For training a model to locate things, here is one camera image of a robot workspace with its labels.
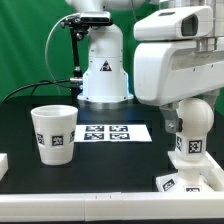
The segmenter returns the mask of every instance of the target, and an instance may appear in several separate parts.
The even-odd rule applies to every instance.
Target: black cable
[[[63,85],[60,85],[59,83],[65,83],[65,82],[70,82],[70,80],[57,80],[55,82],[52,82],[52,81],[48,81],[48,80],[42,80],[41,82],[38,82],[38,83],[34,83],[34,84],[30,84],[30,85],[26,85],[26,86],[22,86],[14,91],[12,91],[11,93],[9,93],[0,103],[3,104],[5,103],[11,96],[13,96],[14,94],[22,91],[22,90],[25,90],[25,89],[29,89],[29,88],[32,88],[34,87],[34,91],[37,87],[39,86],[45,86],[45,85],[57,85],[57,86],[60,86],[60,87],[63,87],[63,88],[67,88],[67,89],[71,89],[70,87],[68,86],[63,86]]]

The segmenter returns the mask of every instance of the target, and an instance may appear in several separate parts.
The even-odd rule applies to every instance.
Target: warning label
[[[105,61],[102,68],[100,69],[101,72],[111,72],[112,69],[108,63],[108,61]]]

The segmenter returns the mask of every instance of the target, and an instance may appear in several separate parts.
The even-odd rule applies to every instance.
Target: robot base
[[[133,95],[129,94],[127,99],[120,102],[108,102],[108,103],[102,102],[101,103],[101,102],[88,101],[82,95],[79,95],[78,103],[80,106],[88,107],[88,108],[96,109],[96,110],[114,110],[114,109],[120,109],[132,104],[133,99],[134,99]]]
[[[156,185],[160,192],[212,192],[200,169],[212,169],[213,164],[207,155],[199,162],[184,161],[176,152],[168,152],[171,162],[178,173],[157,177]]]

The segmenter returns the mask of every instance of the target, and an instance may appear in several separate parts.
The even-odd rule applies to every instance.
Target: robot camera
[[[83,12],[80,14],[80,21],[92,26],[110,26],[113,24],[109,12]]]

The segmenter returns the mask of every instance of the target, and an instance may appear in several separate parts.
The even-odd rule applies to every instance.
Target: cable
[[[41,82],[39,82],[39,83],[34,83],[34,84],[30,84],[30,85],[26,85],[26,86],[20,87],[20,88],[18,88],[18,89],[16,89],[16,90],[12,91],[11,93],[9,93],[9,94],[8,94],[2,101],[1,101],[0,105],[3,104],[3,103],[5,103],[5,102],[6,102],[11,96],[13,96],[14,94],[16,94],[16,93],[18,93],[18,92],[20,92],[20,91],[22,91],[22,90],[32,88],[32,87],[34,87],[34,90],[33,90],[33,91],[35,91],[35,89],[36,89],[37,87],[39,87],[39,86],[44,86],[44,85],[57,85],[57,86],[60,86],[60,87],[63,87],[63,88],[71,89],[71,88],[68,87],[68,86],[63,86],[63,85],[60,85],[60,84],[59,84],[59,83],[65,83],[65,82],[70,82],[70,80],[58,80],[58,81],[54,81],[54,82],[52,82],[52,81],[48,81],[48,80],[43,80],[43,81],[41,81]]]
[[[132,12],[133,12],[133,16],[134,16],[135,22],[137,22],[138,20],[137,20],[137,17],[136,17],[135,7],[134,7],[133,0],[131,0],[131,7],[132,7]]]
[[[54,31],[56,30],[57,26],[64,20],[66,19],[67,17],[69,16],[75,16],[75,15],[78,15],[78,13],[75,13],[75,14],[71,14],[71,15],[68,15],[68,16],[65,16],[63,17],[62,19],[60,19],[54,26],[53,28],[51,29],[49,35],[48,35],[48,38],[47,38],[47,42],[46,42],[46,46],[45,46],[45,64],[46,64],[46,67],[47,67],[47,70],[48,70],[48,73],[50,74],[52,80],[54,82],[56,82],[56,79],[51,71],[51,68],[50,68],[50,65],[49,65],[49,61],[48,61],[48,49],[49,49],[49,44],[50,44],[50,40],[51,40],[51,37],[54,33]],[[60,92],[60,89],[57,87],[57,90],[58,90],[58,93],[59,95],[61,95],[61,92]]]

